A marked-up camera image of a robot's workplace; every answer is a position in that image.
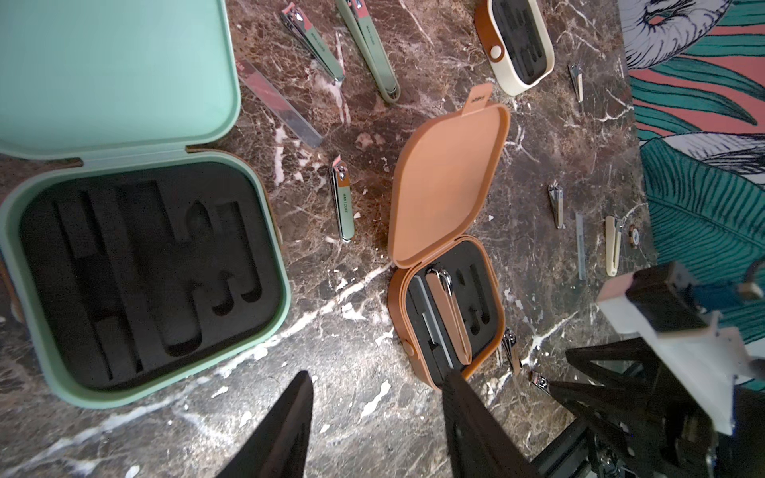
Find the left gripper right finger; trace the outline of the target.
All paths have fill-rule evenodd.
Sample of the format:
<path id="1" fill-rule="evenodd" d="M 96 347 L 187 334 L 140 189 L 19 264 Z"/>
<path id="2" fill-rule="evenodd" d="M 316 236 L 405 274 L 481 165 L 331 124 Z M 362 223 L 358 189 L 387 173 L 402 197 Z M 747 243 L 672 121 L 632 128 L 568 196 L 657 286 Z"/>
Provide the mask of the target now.
<path id="1" fill-rule="evenodd" d="M 455 477 L 538 477 L 459 372 L 441 387 L 445 436 Z"/>

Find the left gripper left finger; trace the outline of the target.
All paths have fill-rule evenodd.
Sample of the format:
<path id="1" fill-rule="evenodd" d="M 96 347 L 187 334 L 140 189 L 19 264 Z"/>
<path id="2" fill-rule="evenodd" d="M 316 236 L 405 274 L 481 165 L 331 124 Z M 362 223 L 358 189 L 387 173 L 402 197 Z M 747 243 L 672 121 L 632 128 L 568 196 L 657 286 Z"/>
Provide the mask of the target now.
<path id="1" fill-rule="evenodd" d="M 303 477 L 313 403 L 310 374 L 301 370 L 217 477 Z"/>

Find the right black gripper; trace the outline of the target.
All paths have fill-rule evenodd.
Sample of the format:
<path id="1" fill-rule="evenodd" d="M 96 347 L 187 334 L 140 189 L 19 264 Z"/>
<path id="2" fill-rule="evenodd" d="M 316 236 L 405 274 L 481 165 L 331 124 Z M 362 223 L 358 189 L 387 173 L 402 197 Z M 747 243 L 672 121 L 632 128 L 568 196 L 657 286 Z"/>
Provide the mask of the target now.
<path id="1" fill-rule="evenodd" d="M 734 388 L 726 435 L 642 339 L 569 349 L 566 359 L 590 382 L 550 382 L 551 396 L 635 476 L 763 476 L 761 392 Z"/>

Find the brown nail file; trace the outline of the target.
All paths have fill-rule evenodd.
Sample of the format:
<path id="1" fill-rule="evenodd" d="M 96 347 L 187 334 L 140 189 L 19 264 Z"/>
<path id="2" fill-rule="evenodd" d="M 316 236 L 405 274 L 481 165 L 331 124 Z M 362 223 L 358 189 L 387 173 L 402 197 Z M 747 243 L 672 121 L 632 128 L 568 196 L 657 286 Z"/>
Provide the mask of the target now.
<path id="1" fill-rule="evenodd" d="M 424 280 L 420 276 L 414 276 L 412 279 L 412 300 L 414 300 L 414 306 L 418 310 L 418 314 L 424 320 L 428 336 L 430 337 L 430 344 L 432 344 L 434 360 L 441 377 L 444 378 L 453 370 L 453 362 L 446 348 L 446 340 L 444 340 L 442 330 L 436 320 L 432 302 L 428 299 Z"/>

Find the brown clipper case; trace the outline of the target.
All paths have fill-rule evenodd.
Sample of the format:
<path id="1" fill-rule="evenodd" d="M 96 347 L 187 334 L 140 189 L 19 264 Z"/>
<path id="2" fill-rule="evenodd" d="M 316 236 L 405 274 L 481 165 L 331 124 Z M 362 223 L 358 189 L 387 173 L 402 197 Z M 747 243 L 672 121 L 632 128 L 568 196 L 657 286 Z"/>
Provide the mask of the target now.
<path id="1" fill-rule="evenodd" d="M 440 390 L 442 378 L 424 320 L 412 300 L 420 276 L 442 330 L 454 372 L 469 378 L 500 346 L 506 329 L 499 284 L 489 256 L 468 228 L 478 217 L 510 127 L 508 109 L 491 101 L 490 84 L 475 86 L 461 110 L 427 121 L 410 137 L 396 164 L 388 252 L 396 272 L 388 310 L 419 380 Z M 445 269 L 472 346 L 464 366 L 454 352 L 426 271 Z"/>

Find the brown tweezers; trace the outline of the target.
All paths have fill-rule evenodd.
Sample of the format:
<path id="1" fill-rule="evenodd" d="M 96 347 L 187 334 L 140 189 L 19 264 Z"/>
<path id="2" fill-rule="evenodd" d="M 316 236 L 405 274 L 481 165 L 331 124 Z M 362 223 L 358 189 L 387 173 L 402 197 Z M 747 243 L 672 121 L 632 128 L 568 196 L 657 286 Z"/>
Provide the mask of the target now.
<path id="1" fill-rule="evenodd" d="M 426 283 L 428 283 L 432 298 L 454 347 L 456 358 L 464 366 L 471 364 L 472 346 L 454 293 L 450 274 L 445 269 L 430 268 L 426 271 Z"/>

